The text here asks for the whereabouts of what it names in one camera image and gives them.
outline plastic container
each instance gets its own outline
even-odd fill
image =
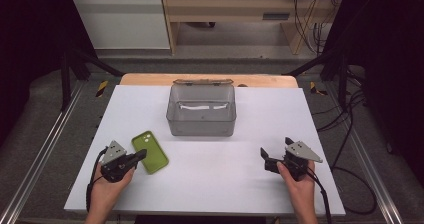
[[[231,84],[211,83],[209,80],[174,83],[166,113],[172,135],[233,135],[237,115]]]

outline white cabinet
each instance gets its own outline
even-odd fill
[[[96,50],[170,49],[162,0],[74,3]]]

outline gray floor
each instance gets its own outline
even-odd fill
[[[182,26],[179,45],[175,55],[157,51],[143,52],[103,52],[105,62],[124,72],[170,72],[170,73],[261,73],[281,74],[293,70],[315,56],[304,47],[298,56],[290,50],[282,36],[279,25],[256,23],[217,23],[211,29],[206,24],[188,23]],[[42,172],[35,176],[28,196],[18,208],[20,220],[54,219],[50,223],[65,223],[69,220],[83,220],[84,215],[69,213],[63,206],[69,189],[90,147],[96,127],[106,109],[114,85],[120,78],[113,77],[91,66],[93,74],[89,81],[73,80],[74,87],[81,87],[79,98],[60,135],[53,142],[46,162],[39,167]],[[313,81],[320,91],[331,92],[333,82],[323,83],[316,73],[316,67],[297,77],[299,86],[304,89],[311,113],[322,112],[336,106],[331,95],[311,93]],[[108,80],[109,84],[102,97],[95,97],[99,84]],[[59,117],[61,106],[60,73],[52,72],[33,82],[31,97],[13,132],[0,149],[0,208],[6,210],[18,191],[28,170],[43,149],[49,132]],[[349,82],[348,91],[354,93],[359,87]],[[385,203],[368,215],[347,211],[344,217],[334,217],[336,223],[424,223],[424,191],[401,156],[386,151],[385,140],[381,136],[373,116],[360,103],[354,108],[354,128],[381,178],[384,188],[400,215],[400,222],[390,222],[385,217]],[[338,115],[337,108],[324,114],[314,114],[317,128],[324,126]],[[326,157],[334,160],[346,128],[338,125],[329,131],[319,132]],[[356,173],[365,179],[367,174],[361,166],[361,158],[355,152],[354,139],[349,139],[339,159],[339,167]],[[334,171],[344,205],[366,211],[372,207],[372,198],[366,186],[345,172]],[[121,216],[122,220],[132,220],[134,216]],[[293,223],[293,217],[282,217],[283,223]]]

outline wrist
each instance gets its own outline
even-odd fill
[[[315,212],[302,212],[296,213],[296,218],[299,224],[317,224],[318,219],[315,215]]]

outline human hand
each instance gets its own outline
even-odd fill
[[[101,165],[97,164],[94,180],[102,176],[100,169]],[[86,224],[105,223],[122,190],[131,182],[134,171],[135,167],[131,168],[119,182],[111,183],[101,177],[94,183]]]
[[[304,175],[296,182],[290,175],[289,170],[281,162],[277,162],[278,171],[286,182],[297,220],[300,224],[315,224],[318,220],[315,215],[314,192],[315,181],[308,175]],[[315,171],[315,163],[308,162],[308,167]]]

